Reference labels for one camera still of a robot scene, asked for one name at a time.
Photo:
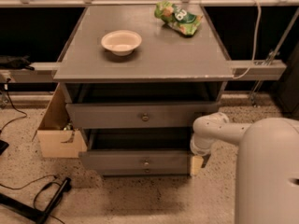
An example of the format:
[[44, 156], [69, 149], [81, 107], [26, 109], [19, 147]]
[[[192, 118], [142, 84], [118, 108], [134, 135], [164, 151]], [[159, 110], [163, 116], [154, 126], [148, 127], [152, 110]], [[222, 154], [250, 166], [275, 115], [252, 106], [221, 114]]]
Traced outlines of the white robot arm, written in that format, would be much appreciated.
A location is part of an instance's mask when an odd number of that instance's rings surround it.
[[218, 140], [238, 146], [235, 224], [299, 224], [299, 121], [233, 123], [221, 113], [196, 119], [190, 148], [205, 157]]

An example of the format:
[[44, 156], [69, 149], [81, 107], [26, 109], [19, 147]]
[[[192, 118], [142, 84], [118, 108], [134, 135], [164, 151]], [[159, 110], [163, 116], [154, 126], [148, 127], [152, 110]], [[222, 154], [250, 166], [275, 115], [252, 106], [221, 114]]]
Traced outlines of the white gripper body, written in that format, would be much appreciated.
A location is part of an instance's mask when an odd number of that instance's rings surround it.
[[194, 133], [190, 142], [190, 149], [194, 155], [205, 156], [210, 153], [212, 140]]

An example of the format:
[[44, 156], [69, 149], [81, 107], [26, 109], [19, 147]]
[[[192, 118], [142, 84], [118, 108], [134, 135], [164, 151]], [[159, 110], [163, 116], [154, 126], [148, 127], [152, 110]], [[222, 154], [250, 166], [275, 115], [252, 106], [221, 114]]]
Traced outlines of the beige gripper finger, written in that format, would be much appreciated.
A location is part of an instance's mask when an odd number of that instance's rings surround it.
[[203, 162], [204, 162], [204, 159], [203, 159], [202, 156], [193, 155], [191, 157], [190, 174], [191, 175], [198, 175], [200, 170], [201, 170]]

